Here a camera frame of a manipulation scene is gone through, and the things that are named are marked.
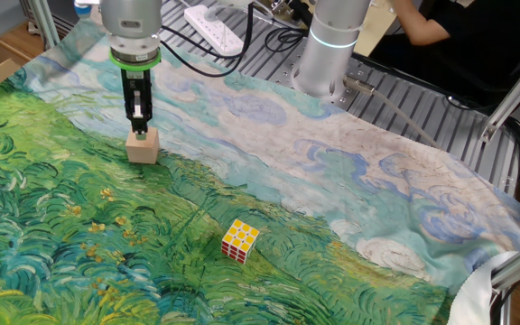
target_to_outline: green grass pattern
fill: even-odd
[[[260,230],[222,255],[235,218]],[[0,324],[444,324],[445,288],[369,263],[321,218],[78,130],[0,85]]]

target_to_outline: metal table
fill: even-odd
[[[189,0],[188,3],[210,7],[216,2]],[[184,9],[185,6],[180,2],[165,2],[162,6],[163,23],[190,36],[195,42],[207,45],[183,19]],[[242,11],[225,10],[218,17],[237,35],[244,38],[246,15]],[[273,53],[266,49],[265,37],[276,27],[268,20],[255,19],[253,41],[238,70],[252,77],[290,87],[293,64],[302,55],[306,40],[289,51]],[[183,48],[192,54],[205,56],[203,51],[169,32],[163,32],[161,36],[169,44]],[[277,47],[277,41],[273,41],[271,45]],[[215,61],[225,65],[231,63]],[[504,127],[485,145],[479,138],[487,122],[486,116],[478,112],[457,109],[451,106],[442,94],[375,70],[357,60],[351,59],[348,73],[375,86],[431,135],[442,148],[461,159],[473,171],[499,189],[514,195],[519,169],[518,148],[515,147],[514,137]],[[346,96],[334,104],[373,125],[414,141],[420,141],[420,136],[378,98],[347,90]],[[347,139],[347,141],[366,141],[366,139]]]

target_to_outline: green ring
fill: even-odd
[[[114,54],[112,54],[112,51],[109,52],[109,59],[112,60],[112,62],[114,62],[114,64],[116,64],[117,67],[119,67],[122,70],[146,71],[146,70],[149,70],[149,69],[155,67],[156,65],[158,65],[158,63],[160,63],[160,61],[162,59],[162,55],[160,54],[160,51],[158,50],[158,54],[156,54],[155,60],[153,60],[152,62],[150,62],[148,64],[141,65],[141,66],[129,65],[129,64],[125,64],[125,63],[122,63],[122,62],[116,60],[116,58],[114,58]]]

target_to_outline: power strip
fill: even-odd
[[[244,42],[220,20],[209,22],[204,18],[208,11],[205,5],[196,5],[184,10],[184,19],[220,55],[236,55],[244,48]]]

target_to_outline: metal frame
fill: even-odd
[[[50,7],[47,0],[29,0],[32,8],[33,16],[40,31],[46,49],[50,49],[60,43],[60,36],[55,28],[55,22],[51,15]]]
[[[77,22],[77,20],[73,20],[73,19],[68,19],[67,16],[63,16],[64,14],[67,14],[67,13],[62,13],[62,16],[59,16],[59,15],[56,15],[50,8],[50,10],[45,10],[43,9],[42,12],[40,12],[39,10],[37,10],[37,7],[33,4],[32,5],[32,1],[45,1],[45,0],[19,0],[19,2],[21,3],[22,5],[22,9],[23,9],[23,14],[25,14],[25,16],[33,23],[36,23],[39,27],[39,22],[37,20],[37,15],[38,14],[42,14],[42,12],[44,13],[51,13],[51,20],[55,23],[54,26],[56,28],[56,33],[59,35],[59,36],[65,36],[67,35],[71,29],[73,28],[73,26],[75,25],[75,23]],[[59,0],[52,0],[51,2],[51,6],[64,6],[65,4],[64,3],[58,3],[57,1]],[[71,0],[69,0],[69,3],[70,5],[73,5],[73,2]],[[48,31],[50,31],[50,33],[54,33],[54,31],[52,30],[52,26],[49,26],[49,27],[45,27],[45,29],[47,29]],[[42,38],[44,39],[45,36],[44,36],[44,33],[43,33],[43,28],[41,28],[42,30]],[[45,43],[46,47],[49,49],[51,46],[47,43]]]
[[[520,105],[520,79],[513,86],[497,110],[490,116],[487,125],[481,134],[480,140],[488,143],[498,128],[505,123],[513,111]]]
[[[493,295],[498,297],[498,302],[504,298],[509,289],[520,281],[520,253],[506,260],[502,265],[492,271],[491,283]],[[501,308],[501,317],[493,325],[510,325],[511,323],[511,297],[507,297]]]

